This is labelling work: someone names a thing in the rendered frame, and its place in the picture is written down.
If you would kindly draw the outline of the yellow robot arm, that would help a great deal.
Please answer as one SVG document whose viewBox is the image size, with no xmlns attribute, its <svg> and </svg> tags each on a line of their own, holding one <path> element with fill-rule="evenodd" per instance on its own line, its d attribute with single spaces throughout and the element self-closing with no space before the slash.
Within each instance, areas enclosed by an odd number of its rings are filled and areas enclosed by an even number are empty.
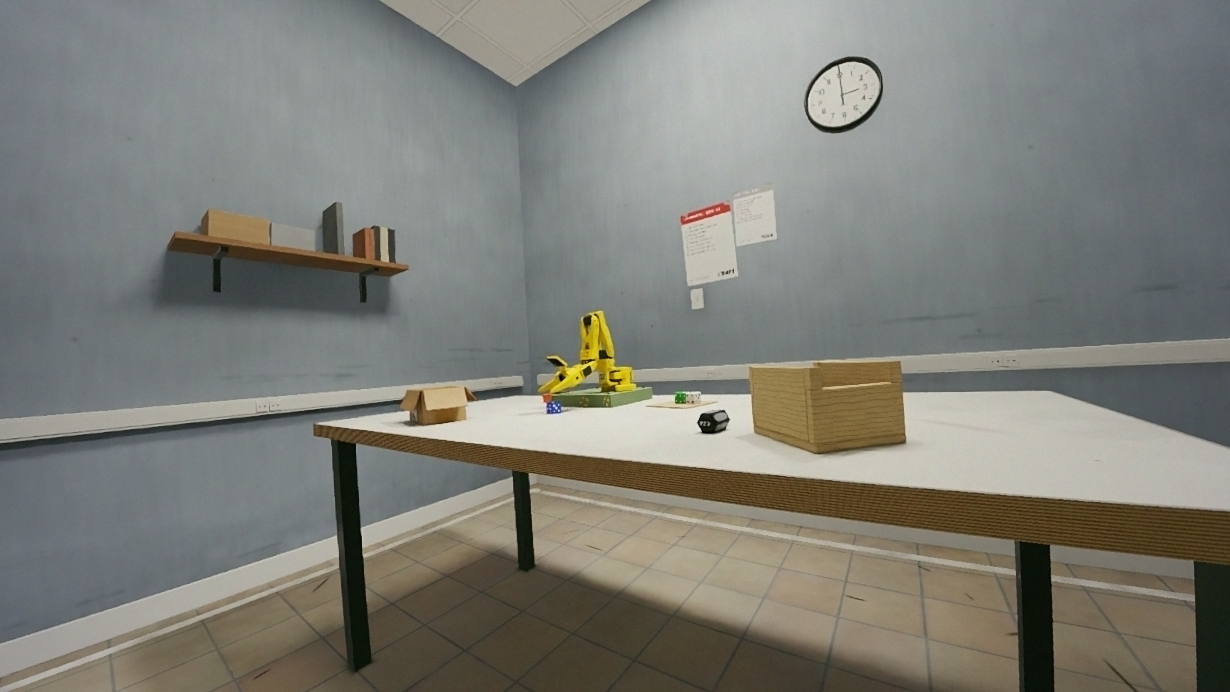
<svg viewBox="0 0 1230 692">
<path fill-rule="evenodd" d="M 588 324 L 590 324 L 590 329 L 588 329 Z M 609 329 L 606 328 L 601 311 L 587 313 L 585 317 L 581 318 L 581 337 L 582 337 L 582 350 L 581 350 L 582 363 L 578 364 L 579 366 L 574 365 L 573 368 L 581 371 L 582 379 L 587 379 L 588 376 L 590 376 L 590 374 L 593 374 L 593 370 L 598 368 L 598 377 L 599 377 L 599 383 L 601 383 L 601 392 L 614 391 L 614 390 L 616 392 L 620 392 L 636 388 L 636 383 L 630 383 L 631 368 L 614 368 L 615 360 L 613 359 L 614 356 L 613 340 Z M 606 350 L 601 350 L 601 342 L 605 345 Z M 621 385 L 630 385 L 630 386 L 621 386 Z"/>
</svg>

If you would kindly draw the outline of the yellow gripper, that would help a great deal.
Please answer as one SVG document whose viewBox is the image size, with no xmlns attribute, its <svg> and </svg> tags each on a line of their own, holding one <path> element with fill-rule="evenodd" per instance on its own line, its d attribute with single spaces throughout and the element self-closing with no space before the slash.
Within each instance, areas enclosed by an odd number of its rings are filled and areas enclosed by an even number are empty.
<svg viewBox="0 0 1230 692">
<path fill-rule="evenodd" d="M 583 381 L 581 371 L 574 368 L 567 368 L 567 363 L 561 360 L 558 356 L 547 356 L 547 360 L 552 363 L 555 368 L 560 368 L 561 371 L 556 372 L 555 379 L 549 383 L 545 383 L 538 390 L 538 392 L 544 392 L 551 388 L 551 393 L 555 393 L 562 388 L 574 387 L 577 383 Z"/>
</svg>

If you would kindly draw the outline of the tan flat mat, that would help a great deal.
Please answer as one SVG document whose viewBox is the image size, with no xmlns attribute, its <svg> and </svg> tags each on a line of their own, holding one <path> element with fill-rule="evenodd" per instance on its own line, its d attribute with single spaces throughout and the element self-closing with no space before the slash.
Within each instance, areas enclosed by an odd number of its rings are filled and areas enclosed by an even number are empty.
<svg viewBox="0 0 1230 692">
<path fill-rule="evenodd" d="M 718 401 L 702 401 L 701 399 L 701 403 L 697 403 L 697 404 L 675 404 L 675 399 L 674 399 L 674 401 L 662 402 L 662 403 L 651 404 L 651 406 L 646 406 L 646 407 L 673 408 L 673 409 L 689 409 L 689 408 L 694 408 L 694 407 L 699 407 L 699 406 L 708 406 L 708 404 L 713 404 L 713 403 L 718 403 Z"/>
</svg>

